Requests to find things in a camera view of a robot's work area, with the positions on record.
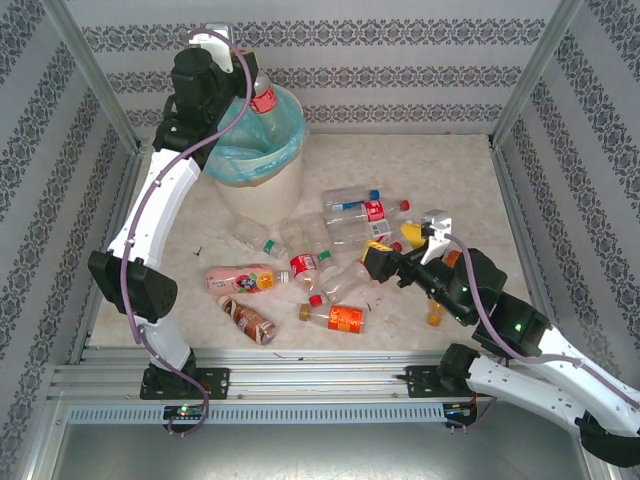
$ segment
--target red bottle label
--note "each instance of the red bottle label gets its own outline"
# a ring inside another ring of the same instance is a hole
[[[277,104],[278,96],[273,87],[269,87],[262,95],[251,99],[251,110],[258,114],[267,113],[273,110]]]
[[[291,270],[293,270],[294,277],[302,272],[306,272],[307,270],[318,269],[318,267],[316,267],[316,262],[313,260],[313,257],[307,254],[293,257],[289,264],[291,265]]]
[[[384,207],[379,200],[364,202],[364,207],[367,209],[367,219],[369,222],[376,222],[384,218]]]

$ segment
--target wall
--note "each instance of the wall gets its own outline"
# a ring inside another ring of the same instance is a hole
[[[635,388],[639,8],[585,1],[501,146],[560,329]]]
[[[148,137],[190,28],[236,25],[312,131],[490,133],[558,0],[69,0]]]
[[[68,360],[128,152],[42,5],[0,2],[0,478]]]

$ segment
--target pink bottle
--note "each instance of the pink bottle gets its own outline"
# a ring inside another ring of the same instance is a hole
[[[278,283],[287,283],[289,272],[276,270],[269,265],[240,265],[238,267],[213,267],[205,275],[204,286],[214,295],[231,293],[259,293]]]

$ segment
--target plastic bottle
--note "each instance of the plastic bottle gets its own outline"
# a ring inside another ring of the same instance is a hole
[[[286,221],[280,225],[280,236],[287,245],[289,264],[298,285],[307,292],[311,306],[317,307],[322,303],[322,296],[317,287],[317,277],[320,274],[311,254],[304,230],[298,222]]]
[[[400,235],[403,225],[400,219],[383,219],[375,222],[337,225],[328,229],[337,255],[360,254],[367,240],[388,243],[388,239]]]
[[[268,345],[276,336],[276,326],[253,308],[240,305],[227,296],[220,297],[218,305],[231,317],[240,331],[258,345]]]
[[[344,305],[325,304],[317,308],[300,305],[298,318],[339,332],[362,333],[364,327],[364,311]]]
[[[245,217],[236,217],[230,225],[231,235],[256,252],[265,252],[280,260],[287,251],[271,238],[266,228]]]
[[[408,200],[371,200],[362,205],[356,205],[346,210],[337,210],[324,214],[327,226],[337,226],[349,223],[375,222],[389,219],[398,212],[406,212],[410,205]]]
[[[322,192],[322,209],[334,212],[351,208],[369,200],[378,200],[380,191],[356,185],[353,187],[335,188]]]
[[[339,303],[349,292],[371,281],[371,275],[361,262],[353,262],[340,275],[327,280],[320,290],[329,299],[329,303]]]
[[[271,149],[277,149],[289,141],[297,125],[278,102],[278,95],[271,85],[271,80],[262,70],[258,71],[253,88],[256,95],[251,99],[251,109],[262,123]]]
[[[311,247],[311,253],[316,256],[320,271],[328,274],[335,273],[338,270],[338,266],[331,256],[332,242],[324,224],[324,218],[318,213],[309,215],[304,220],[307,241]]]
[[[214,295],[259,293],[288,281],[288,270],[277,270],[269,265],[213,267],[205,275],[205,288]]]

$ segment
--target plastic bag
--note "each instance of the plastic bag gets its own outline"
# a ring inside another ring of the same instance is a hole
[[[209,155],[205,172],[216,180],[227,184],[255,182],[271,175],[291,160],[302,147],[308,135],[308,129],[302,115],[302,108],[296,97],[288,90],[274,85],[278,101],[285,107],[287,114],[295,119],[298,126],[289,142],[279,149],[269,146],[262,123],[250,109],[240,122],[223,135]],[[236,117],[244,99],[236,98],[220,122],[219,129]]]

